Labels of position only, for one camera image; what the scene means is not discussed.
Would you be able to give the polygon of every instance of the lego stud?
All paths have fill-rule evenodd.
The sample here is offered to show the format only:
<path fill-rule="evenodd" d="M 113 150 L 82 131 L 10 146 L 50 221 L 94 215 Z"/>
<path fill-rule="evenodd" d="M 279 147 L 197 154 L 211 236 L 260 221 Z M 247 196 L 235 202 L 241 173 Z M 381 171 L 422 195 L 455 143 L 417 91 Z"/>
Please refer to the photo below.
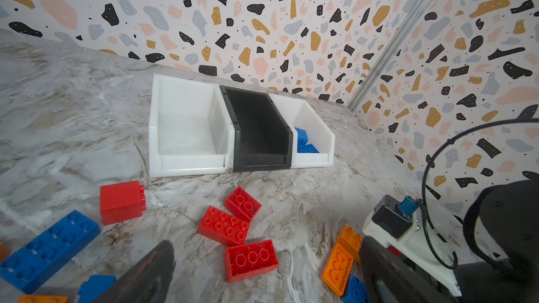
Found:
<path fill-rule="evenodd" d="M 247 255 L 247 258 L 249 259 L 249 262 L 256 263 L 258 261 L 258 255 L 255 252 L 249 252 Z"/>
<path fill-rule="evenodd" d="M 44 261 L 47 261 L 47 260 L 50 260 L 54 257 L 54 249 L 49 249 L 49 250 L 46 250 L 44 251 L 43 253 L 41 253 L 41 255 L 39 256 L 42 260 Z"/>
<path fill-rule="evenodd" d="M 245 255 L 239 254 L 238 256 L 236 256 L 236 264 L 238 266 L 243 267 L 245 266 L 246 263 L 247 263 L 247 259 L 245 258 Z"/>
<path fill-rule="evenodd" d="M 19 258 L 16 256 L 12 256 L 4 260 L 4 262 L 0 264 L 0 267 L 2 267 L 2 269 L 7 270 L 11 273 L 11 272 L 14 272 L 13 267 L 17 266 L 17 263 L 19 263 Z"/>
<path fill-rule="evenodd" d="M 17 275 L 15 275 L 15 277 L 19 280 L 27 280 L 30 278 L 30 276 L 32 275 L 32 268 L 31 267 L 26 267 L 24 268 L 23 270 L 21 270 L 20 272 L 17 273 Z"/>
<path fill-rule="evenodd" d="M 332 271 L 329 273 L 329 275 L 332 277 L 332 280 L 333 280 L 334 282 L 337 282 L 337 281 L 339 280 L 339 273 L 338 273 L 338 272 L 332 270 Z"/>
<path fill-rule="evenodd" d="M 75 235 L 74 234 L 65 234 L 63 237 L 62 237 L 62 243 L 66 246 L 69 246 L 71 242 L 73 242 L 73 240 L 75 240 Z"/>
<path fill-rule="evenodd" d="M 333 268 L 334 268 L 336 271 L 338 271 L 338 272 L 341 272 L 341 271 L 344 270 L 344 268 L 342 267 L 342 263 L 339 262 L 339 261 L 335 261 L 335 262 L 333 263 Z"/>
<path fill-rule="evenodd" d="M 90 227 L 90 221 L 84 220 L 83 222 L 79 224 L 79 228 L 82 229 L 84 233 L 86 233 L 89 227 Z"/>
<path fill-rule="evenodd" d="M 52 235 L 54 239 L 58 239 L 58 234 L 60 233 L 60 231 L 60 226 L 52 226 L 47 230 L 47 232 L 49 232 L 49 234 Z"/>
<path fill-rule="evenodd" d="M 32 254 L 37 254 L 37 248 L 41 245 L 41 241 L 39 239 L 35 239 L 34 241 L 31 241 L 29 244 L 26 245 L 26 249 L 31 252 Z"/>
<path fill-rule="evenodd" d="M 267 261 L 270 257 L 269 253 L 270 252 L 268 252 L 267 250 L 261 249 L 260 252 L 258 253 L 258 256 L 262 259 L 262 261 Z"/>
<path fill-rule="evenodd" d="M 79 217 L 79 215 L 78 215 L 77 213 L 71 212 L 71 213 L 69 213 L 69 214 L 66 216 L 66 219 L 67 219 L 68 221 L 71 221 L 71 223 L 73 223 L 75 220 L 78 219 L 78 217 Z"/>

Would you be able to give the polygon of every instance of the blue bricks in bin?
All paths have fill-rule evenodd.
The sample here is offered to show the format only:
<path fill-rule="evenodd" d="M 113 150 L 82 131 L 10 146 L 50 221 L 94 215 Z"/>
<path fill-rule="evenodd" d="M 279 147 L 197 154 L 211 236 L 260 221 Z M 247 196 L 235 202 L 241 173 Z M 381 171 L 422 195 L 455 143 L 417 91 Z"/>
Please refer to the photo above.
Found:
<path fill-rule="evenodd" d="M 30 295 L 100 233 L 99 226 L 73 211 L 0 264 L 0 276 Z"/>
<path fill-rule="evenodd" d="M 307 137 L 307 132 L 300 128 L 295 128 L 298 132 L 298 147 L 306 145 L 309 141 L 309 138 Z"/>
<path fill-rule="evenodd" d="M 92 275 L 90 278 L 80 285 L 80 298 L 77 303 L 92 303 L 102 293 L 112 286 L 116 281 L 116 276 Z"/>
<path fill-rule="evenodd" d="M 299 153 L 320 153 L 312 144 L 298 146 L 298 152 Z"/>
<path fill-rule="evenodd" d="M 365 283 L 361 282 L 353 274 L 350 274 L 344 288 L 344 294 L 341 296 L 341 301 L 344 303 L 370 303 L 370 300 L 367 298 Z"/>

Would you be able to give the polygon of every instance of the lego duplo brick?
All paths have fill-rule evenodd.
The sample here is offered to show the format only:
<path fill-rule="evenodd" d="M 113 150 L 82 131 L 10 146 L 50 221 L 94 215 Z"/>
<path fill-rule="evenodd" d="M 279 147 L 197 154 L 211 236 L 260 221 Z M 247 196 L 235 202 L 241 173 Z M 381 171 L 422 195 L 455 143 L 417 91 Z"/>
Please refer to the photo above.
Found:
<path fill-rule="evenodd" d="M 67 303 L 67 297 L 24 295 L 17 303 Z"/>
<path fill-rule="evenodd" d="M 115 276 L 92 275 L 83 282 L 79 288 L 79 300 L 77 303 L 92 303 L 92 301 L 104 293 L 116 281 Z"/>
<path fill-rule="evenodd" d="M 279 266 L 272 240 L 227 248 L 225 252 L 228 283 L 269 273 Z"/>
<path fill-rule="evenodd" d="M 300 128 L 295 128 L 298 132 L 298 146 L 306 145 L 309 141 L 309 138 L 307 137 L 307 132 Z"/>
<path fill-rule="evenodd" d="M 354 258 L 339 243 L 336 243 L 321 278 L 339 297 L 344 293 L 353 262 Z"/>
<path fill-rule="evenodd" d="M 262 205 L 244 189 L 238 187 L 226 198 L 225 207 L 239 219 L 251 222 Z"/>
<path fill-rule="evenodd" d="M 99 232 L 95 222 L 72 211 L 0 263 L 0 276 L 23 293 L 32 294 Z"/>
<path fill-rule="evenodd" d="M 400 258 L 403 255 L 398 249 L 396 249 L 392 245 L 389 245 L 389 247 L 387 247 L 387 250 L 393 255 L 395 255 L 397 258 Z"/>
<path fill-rule="evenodd" d="M 312 144 L 301 145 L 301 146 L 298 145 L 298 152 L 299 153 L 320 153 Z"/>
<path fill-rule="evenodd" d="M 101 186 L 99 211 L 105 226 L 138 218 L 144 210 L 144 185 L 138 181 Z"/>
<path fill-rule="evenodd" d="M 343 303 L 370 303 L 365 283 L 361 282 L 354 274 L 350 274 L 341 301 Z"/>
<path fill-rule="evenodd" d="M 198 225 L 197 233 L 227 247 L 233 247 L 245 243 L 248 231 L 248 222 L 209 206 Z"/>
<path fill-rule="evenodd" d="M 11 251 L 8 245 L 6 245 L 4 242 L 0 242 L 0 262 L 7 259 L 10 253 Z"/>
<path fill-rule="evenodd" d="M 363 239 L 352 227 L 344 225 L 337 236 L 337 242 L 358 262 L 360 261 L 360 248 Z"/>

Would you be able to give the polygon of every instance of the wall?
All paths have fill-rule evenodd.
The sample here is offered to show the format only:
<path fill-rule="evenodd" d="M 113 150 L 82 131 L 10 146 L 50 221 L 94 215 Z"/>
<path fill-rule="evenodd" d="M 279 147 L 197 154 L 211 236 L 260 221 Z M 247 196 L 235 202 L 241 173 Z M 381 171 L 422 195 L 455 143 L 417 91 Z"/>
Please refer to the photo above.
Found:
<path fill-rule="evenodd" d="M 435 0 L 357 116 L 417 178 L 455 134 L 489 121 L 538 117 L 535 4 Z M 482 189 L 539 176 L 538 136 L 533 124 L 469 135 L 440 155 L 428 185 L 462 219 Z M 478 241 L 494 257 L 502 254 L 486 235 Z"/>
<path fill-rule="evenodd" d="M 344 103 L 413 3 L 1 0 L 0 27 Z"/>

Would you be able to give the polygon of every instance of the black cable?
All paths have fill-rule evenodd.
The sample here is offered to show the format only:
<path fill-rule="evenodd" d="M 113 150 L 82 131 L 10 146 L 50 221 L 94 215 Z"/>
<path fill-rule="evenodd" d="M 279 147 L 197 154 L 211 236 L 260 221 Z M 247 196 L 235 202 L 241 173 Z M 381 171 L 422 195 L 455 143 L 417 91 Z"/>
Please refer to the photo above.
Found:
<path fill-rule="evenodd" d="M 426 201 L 427 197 L 426 197 L 426 191 L 425 191 L 425 185 L 427 183 L 428 170 L 430 170 L 430 168 L 431 168 L 431 163 L 433 163 L 435 161 L 436 157 L 438 157 L 440 155 L 440 153 L 446 147 L 448 147 L 449 145 L 454 144 L 457 139 L 460 139 L 461 137 L 464 137 L 467 134 L 470 134 L 470 133 L 475 132 L 477 130 L 483 130 L 483 129 L 486 129 L 486 128 L 492 127 L 492 126 L 506 125 L 506 124 L 518 124 L 518 123 L 539 123 L 539 118 L 505 119 L 505 120 L 499 120 L 499 121 L 492 122 L 492 123 L 486 123 L 486 124 L 477 125 L 477 126 L 474 126 L 473 128 L 470 128 L 470 129 L 468 129 L 466 131 L 463 131 L 463 132 L 459 133 L 458 135 L 456 135 L 453 138 L 448 139 L 447 142 L 445 142 L 442 146 L 440 146 L 440 148 L 438 150 L 436 150 L 434 155 L 432 155 L 432 158 L 428 161 L 427 167 L 425 168 L 425 172 L 423 173 L 423 179 L 421 181 L 421 197 L 422 197 L 422 200 L 423 200 L 423 204 L 425 205 L 425 212 L 427 214 L 428 223 L 431 225 L 432 229 L 434 229 L 434 225 L 431 222 L 431 218 L 428 216 L 427 201 Z"/>
<path fill-rule="evenodd" d="M 434 247 L 432 246 L 432 243 L 431 243 L 431 239 L 428 237 L 428 232 L 427 232 L 427 215 L 426 215 L 426 207 L 425 205 L 423 204 L 423 202 L 421 200 L 418 200 L 417 202 L 417 205 L 419 205 L 419 208 L 421 208 L 421 219 L 423 220 L 423 232 L 425 233 L 425 239 L 427 240 L 427 245 L 428 247 L 430 248 L 432 254 L 435 256 L 435 258 L 438 260 L 438 262 L 440 262 L 440 264 L 448 269 L 455 269 L 456 266 L 458 265 L 458 259 L 456 258 L 456 253 L 453 252 L 453 264 L 448 266 L 445 264 L 444 261 L 442 261 L 442 259 L 438 256 L 438 254 L 436 254 L 436 251 L 434 249 Z"/>
<path fill-rule="evenodd" d="M 425 168 L 425 172 L 423 172 L 423 179 L 421 180 L 421 197 L 422 197 L 421 200 L 422 200 L 422 203 L 420 204 L 420 202 L 417 202 L 417 204 L 421 207 L 421 216 L 422 216 L 422 219 L 423 219 L 423 232 L 425 233 L 425 239 L 427 240 L 428 247 L 431 249 L 431 252 L 435 256 L 435 258 L 444 267 L 449 268 L 449 269 L 455 269 L 456 264 L 457 264 L 457 259 L 456 259 L 456 253 L 453 252 L 453 257 L 454 257 L 453 265 L 452 266 L 446 265 L 440 259 L 440 257 L 436 254 L 434 248 L 432 247 L 431 241 L 430 241 L 430 239 L 428 237 L 426 221 L 428 221 L 428 223 L 429 223 L 429 225 L 431 226 L 432 229 L 435 228 L 434 225 L 432 224 L 431 218 L 428 216 L 427 201 L 426 201 L 427 197 L 426 197 L 426 191 L 425 191 L 425 186 L 426 186 L 426 183 L 427 183 L 428 170 L 430 170 L 431 164 L 434 163 L 436 157 L 438 157 L 440 155 L 440 153 L 446 147 L 448 147 L 449 145 L 455 144 L 455 141 L 457 139 L 462 138 L 462 137 L 464 137 L 464 136 L 466 136 L 466 135 L 468 135 L 468 134 L 470 134 L 472 132 L 482 130 L 482 129 L 486 129 L 486 128 L 493 127 L 493 126 L 498 126 L 498 125 L 520 124 L 520 123 L 539 123 L 539 118 L 505 119 L 505 120 L 499 120 L 499 121 L 492 122 L 492 123 L 486 123 L 486 124 L 481 124 L 481 125 L 474 126 L 473 128 L 470 128 L 470 129 L 468 129 L 466 131 L 462 131 L 461 133 L 457 134 L 453 138 L 448 139 L 447 142 L 445 142 L 442 146 L 440 146 L 440 148 L 438 150 L 436 150 L 434 155 L 432 155 L 432 158 L 428 161 L 427 167 Z"/>

